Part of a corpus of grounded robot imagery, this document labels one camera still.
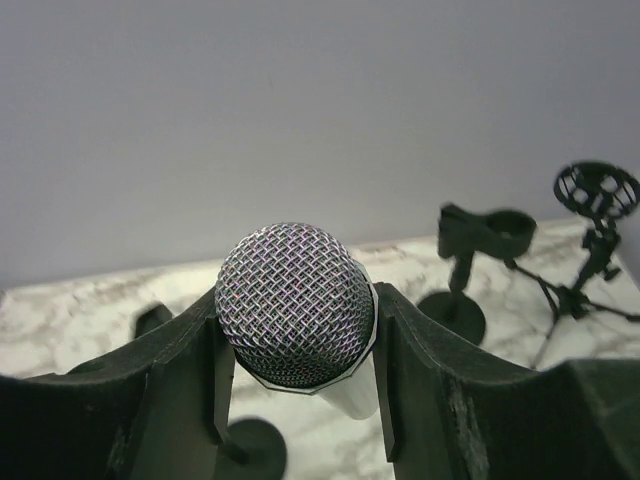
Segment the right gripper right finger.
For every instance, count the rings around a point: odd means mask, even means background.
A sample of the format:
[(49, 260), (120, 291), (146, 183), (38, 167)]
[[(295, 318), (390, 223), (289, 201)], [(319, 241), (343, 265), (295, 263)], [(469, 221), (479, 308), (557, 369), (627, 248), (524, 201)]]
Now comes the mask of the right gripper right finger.
[(419, 479), (635, 479), (639, 363), (538, 372), (471, 344), (378, 283), (373, 348), (387, 460)]

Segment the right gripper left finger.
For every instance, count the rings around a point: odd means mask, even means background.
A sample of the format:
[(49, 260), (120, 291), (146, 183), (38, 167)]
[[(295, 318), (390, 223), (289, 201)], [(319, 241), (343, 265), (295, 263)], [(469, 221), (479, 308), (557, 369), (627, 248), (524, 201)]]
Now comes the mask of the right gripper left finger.
[(211, 479), (234, 356), (208, 291), (64, 374), (1, 379), (4, 479)]

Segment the grey microphone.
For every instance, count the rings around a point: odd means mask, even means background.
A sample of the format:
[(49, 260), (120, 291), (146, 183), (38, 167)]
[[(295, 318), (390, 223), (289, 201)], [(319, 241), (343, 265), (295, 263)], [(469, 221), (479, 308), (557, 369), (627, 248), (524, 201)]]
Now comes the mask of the grey microphone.
[(326, 231), (278, 223), (243, 238), (218, 274), (216, 313), (237, 361), (269, 390), (318, 396), (355, 420), (378, 409), (378, 296)]

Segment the black tripod shock-mount stand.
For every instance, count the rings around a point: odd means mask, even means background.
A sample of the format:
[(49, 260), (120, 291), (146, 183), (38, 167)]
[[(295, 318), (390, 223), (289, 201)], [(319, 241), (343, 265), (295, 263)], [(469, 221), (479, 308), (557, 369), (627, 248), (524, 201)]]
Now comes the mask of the black tripod shock-mount stand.
[(570, 212), (591, 222), (582, 237), (581, 248), (588, 257), (572, 285), (554, 285), (522, 268), (514, 260), (504, 265), (535, 281), (542, 290), (552, 312), (547, 330), (529, 367), (537, 368), (546, 353), (562, 318), (581, 320), (589, 314), (606, 312), (638, 323), (637, 313), (628, 313), (596, 303), (583, 292), (585, 285), (599, 275), (606, 282), (614, 280), (621, 269), (611, 258), (621, 243), (617, 222), (634, 213), (639, 206), (639, 181), (626, 170), (601, 160), (579, 160), (557, 174), (553, 185), (555, 198)]

